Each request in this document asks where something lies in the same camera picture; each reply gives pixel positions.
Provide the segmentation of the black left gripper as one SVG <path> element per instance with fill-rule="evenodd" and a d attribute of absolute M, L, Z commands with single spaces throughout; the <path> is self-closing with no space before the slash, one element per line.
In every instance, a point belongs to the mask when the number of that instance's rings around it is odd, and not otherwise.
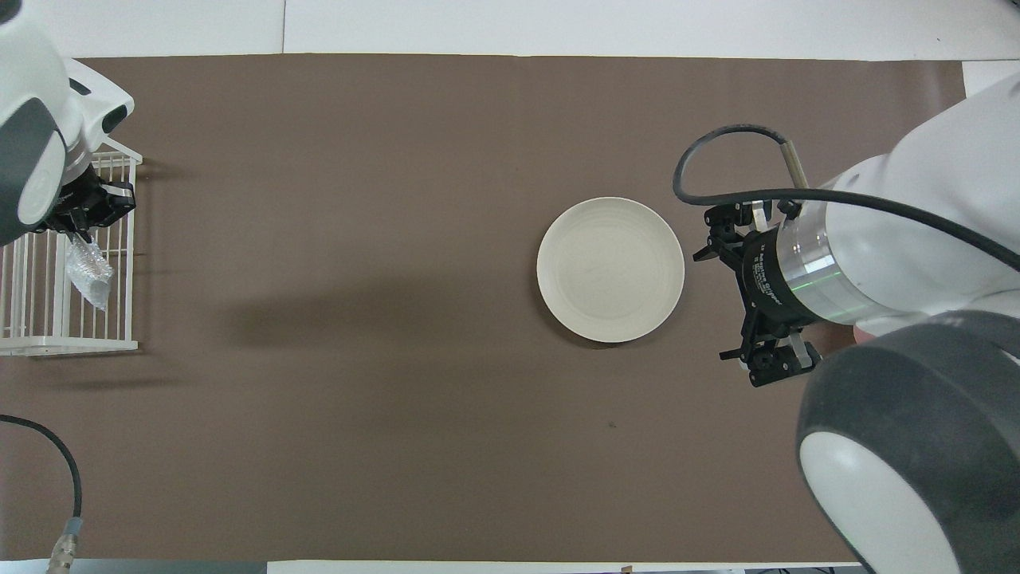
<path fill-rule="evenodd" d="M 116 224 L 136 207 L 131 182 L 102 182 L 94 175 L 81 175 L 61 188 L 51 214 L 44 219 L 44 230 L 73 234 L 84 244 L 93 244 L 92 228 Z"/>

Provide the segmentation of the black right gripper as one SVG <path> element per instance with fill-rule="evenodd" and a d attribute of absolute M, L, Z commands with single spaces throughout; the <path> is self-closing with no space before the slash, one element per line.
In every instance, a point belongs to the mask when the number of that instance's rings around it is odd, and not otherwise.
<path fill-rule="evenodd" d="M 735 262 L 742 257 L 743 286 L 754 309 L 744 314 L 740 347 L 719 352 L 719 359 L 737 360 L 754 387 L 811 373 L 822 360 L 815 346 L 802 338 L 802 305 L 779 264 L 779 229 L 769 230 L 776 211 L 795 219 L 800 203 L 747 201 L 711 207 L 704 212 L 706 245 L 692 256 L 695 262 Z"/>

